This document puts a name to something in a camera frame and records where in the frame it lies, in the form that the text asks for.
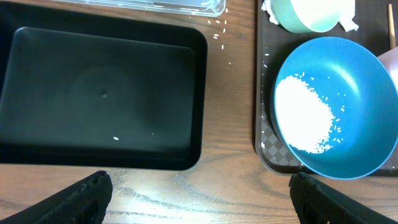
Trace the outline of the clear plastic bin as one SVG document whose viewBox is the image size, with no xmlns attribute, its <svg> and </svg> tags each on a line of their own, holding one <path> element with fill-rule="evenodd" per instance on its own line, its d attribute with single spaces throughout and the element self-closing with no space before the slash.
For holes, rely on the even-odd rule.
<svg viewBox="0 0 398 224">
<path fill-rule="evenodd" d="M 226 0 L 56 0 L 94 6 L 119 7 L 143 11 L 167 12 L 194 16 L 218 17 Z"/>
</svg>

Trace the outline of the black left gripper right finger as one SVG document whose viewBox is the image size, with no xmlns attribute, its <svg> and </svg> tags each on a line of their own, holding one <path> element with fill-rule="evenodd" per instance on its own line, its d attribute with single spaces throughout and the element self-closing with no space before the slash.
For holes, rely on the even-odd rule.
<svg viewBox="0 0 398 224">
<path fill-rule="evenodd" d="M 291 176 L 289 188 L 301 224 L 397 224 L 304 172 Z"/>
</svg>

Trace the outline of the mint green bowl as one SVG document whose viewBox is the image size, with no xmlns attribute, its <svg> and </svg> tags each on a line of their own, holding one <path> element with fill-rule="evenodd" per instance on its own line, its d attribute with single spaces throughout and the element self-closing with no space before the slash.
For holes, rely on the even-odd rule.
<svg viewBox="0 0 398 224">
<path fill-rule="evenodd" d="M 289 32 L 323 33 L 337 25 L 341 2 L 335 0 L 271 0 L 279 24 Z"/>
</svg>

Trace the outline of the white rice pile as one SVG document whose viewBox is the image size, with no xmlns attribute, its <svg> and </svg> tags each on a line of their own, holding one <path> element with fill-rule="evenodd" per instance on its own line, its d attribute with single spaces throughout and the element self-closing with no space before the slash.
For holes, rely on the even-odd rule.
<svg viewBox="0 0 398 224">
<path fill-rule="evenodd" d="M 277 84 L 275 112 L 286 143 L 300 151 L 322 154 L 329 143 L 335 115 L 315 89 L 296 76 Z"/>
</svg>

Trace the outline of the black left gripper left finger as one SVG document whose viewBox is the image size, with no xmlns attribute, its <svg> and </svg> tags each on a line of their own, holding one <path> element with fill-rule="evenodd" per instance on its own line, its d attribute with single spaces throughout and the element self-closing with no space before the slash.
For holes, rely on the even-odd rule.
<svg viewBox="0 0 398 224">
<path fill-rule="evenodd" d="M 111 178 L 101 170 L 1 220 L 1 224 L 102 224 L 112 192 Z"/>
</svg>

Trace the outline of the crumpled white napkin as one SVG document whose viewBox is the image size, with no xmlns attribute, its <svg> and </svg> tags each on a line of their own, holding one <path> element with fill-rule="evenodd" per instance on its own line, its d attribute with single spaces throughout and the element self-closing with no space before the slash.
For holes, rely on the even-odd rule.
<svg viewBox="0 0 398 224">
<path fill-rule="evenodd" d="M 355 16 L 355 1 L 354 0 L 341 0 L 341 14 L 337 24 L 340 24 L 345 32 L 357 31 L 359 25 L 357 25 L 353 19 Z M 273 10 L 271 9 L 271 0 L 264 0 L 261 9 L 268 13 L 269 21 L 275 25 L 280 25 L 276 19 Z"/>
</svg>

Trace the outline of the pink cup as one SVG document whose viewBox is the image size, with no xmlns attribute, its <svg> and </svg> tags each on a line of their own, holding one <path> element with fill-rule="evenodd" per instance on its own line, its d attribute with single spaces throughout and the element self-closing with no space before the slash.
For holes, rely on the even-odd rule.
<svg viewBox="0 0 398 224">
<path fill-rule="evenodd" d="M 378 56 L 379 61 L 389 72 L 395 87 L 398 87 L 398 47 Z"/>
</svg>

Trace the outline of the black plastic bin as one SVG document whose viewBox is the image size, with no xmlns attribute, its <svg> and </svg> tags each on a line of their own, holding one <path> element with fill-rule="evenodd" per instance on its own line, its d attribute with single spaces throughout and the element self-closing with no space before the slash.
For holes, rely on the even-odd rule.
<svg viewBox="0 0 398 224">
<path fill-rule="evenodd" d="M 3 1 L 1 162 L 193 167 L 207 55 L 191 27 Z"/>
</svg>

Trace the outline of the wooden chopstick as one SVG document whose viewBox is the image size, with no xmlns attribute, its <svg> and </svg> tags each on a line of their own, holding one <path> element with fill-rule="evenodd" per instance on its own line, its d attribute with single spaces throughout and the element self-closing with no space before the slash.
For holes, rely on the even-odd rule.
<svg viewBox="0 0 398 224">
<path fill-rule="evenodd" d="M 389 46 L 390 49 L 392 50 L 396 48 L 396 34 L 394 27 L 394 15 L 392 10 L 392 4 L 388 4 L 387 12 L 388 12 L 388 24 L 389 24 Z"/>
</svg>

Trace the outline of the dark brown serving tray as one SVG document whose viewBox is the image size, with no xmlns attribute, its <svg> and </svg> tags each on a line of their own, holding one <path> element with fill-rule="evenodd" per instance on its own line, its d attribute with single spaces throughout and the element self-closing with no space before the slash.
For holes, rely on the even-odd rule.
<svg viewBox="0 0 398 224">
<path fill-rule="evenodd" d="M 397 13 L 397 1 L 356 1 L 354 22 L 357 31 L 345 32 L 336 25 L 325 33 L 355 41 L 379 56 L 389 50 L 387 6 Z M 293 34 L 283 27 L 269 22 L 268 14 L 262 10 L 262 1 L 257 5 L 257 84 L 255 148 L 262 163 L 279 175 L 312 171 L 278 140 L 270 119 L 271 91 L 279 68 L 288 55 L 300 44 L 317 37 L 320 33 Z"/>
</svg>

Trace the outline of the dark blue plate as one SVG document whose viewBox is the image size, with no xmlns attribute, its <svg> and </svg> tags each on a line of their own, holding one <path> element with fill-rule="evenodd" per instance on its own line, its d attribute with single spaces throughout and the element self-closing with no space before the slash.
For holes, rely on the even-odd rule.
<svg viewBox="0 0 398 224">
<path fill-rule="evenodd" d="M 314 88 L 335 115 L 322 154 L 288 145 L 275 112 L 275 90 L 296 76 Z M 295 48 L 279 68 L 271 91 L 270 119 L 281 143 L 311 171 L 331 179 L 351 180 L 378 170 L 397 146 L 397 89 L 378 58 L 342 37 L 318 37 Z"/>
</svg>

